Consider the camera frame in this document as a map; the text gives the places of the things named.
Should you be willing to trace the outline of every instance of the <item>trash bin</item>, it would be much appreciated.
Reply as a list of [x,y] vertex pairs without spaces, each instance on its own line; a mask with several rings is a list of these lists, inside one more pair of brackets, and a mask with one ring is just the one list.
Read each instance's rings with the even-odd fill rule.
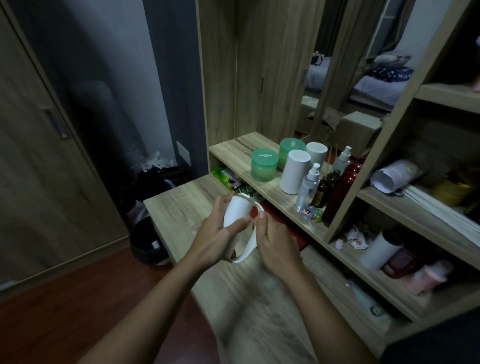
[[163,246],[150,216],[140,220],[130,234],[130,249],[133,256],[144,264],[164,265],[170,257]]

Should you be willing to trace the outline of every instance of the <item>hand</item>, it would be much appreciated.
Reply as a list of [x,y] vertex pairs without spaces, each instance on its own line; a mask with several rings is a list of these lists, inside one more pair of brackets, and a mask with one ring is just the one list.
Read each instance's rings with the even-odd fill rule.
[[245,216],[230,226],[223,227],[224,205],[230,202],[233,195],[234,192],[217,196],[210,216],[202,220],[200,229],[185,255],[185,258],[192,259],[200,271],[207,270],[218,263],[228,243],[240,231],[245,230],[252,221],[250,216]]
[[265,266],[284,283],[305,270],[297,242],[287,227],[260,211],[255,219],[257,247]]

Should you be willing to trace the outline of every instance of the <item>wardrobe door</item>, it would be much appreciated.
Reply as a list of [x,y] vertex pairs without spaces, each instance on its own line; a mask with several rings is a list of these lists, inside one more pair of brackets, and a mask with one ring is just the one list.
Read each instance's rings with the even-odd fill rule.
[[0,10],[0,283],[124,237],[102,182]]
[[237,2],[235,136],[293,136],[324,0]]

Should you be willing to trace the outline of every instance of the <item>yellow object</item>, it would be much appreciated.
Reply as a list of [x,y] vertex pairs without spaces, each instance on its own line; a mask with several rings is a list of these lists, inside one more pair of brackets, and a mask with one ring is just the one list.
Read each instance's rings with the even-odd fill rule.
[[453,183],[448,179],[444,179],[432,188],[432,197],[445,205],[453,207],[457,206],[462,200],[473,192],[475,187],[464,183]]

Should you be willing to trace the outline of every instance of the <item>electrical outlet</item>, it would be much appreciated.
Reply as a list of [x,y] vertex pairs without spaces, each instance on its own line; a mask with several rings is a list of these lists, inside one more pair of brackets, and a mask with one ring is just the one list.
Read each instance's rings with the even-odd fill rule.
[[192,162],[190,161],[190,153],[188,152],[188,150],[185,149],[185,147],[182,144],[179,143],[178,140],[177,140],[177,149],[179,151],[180,157],[182,157],[183,160],[187,162],[189,166],[192,166]]

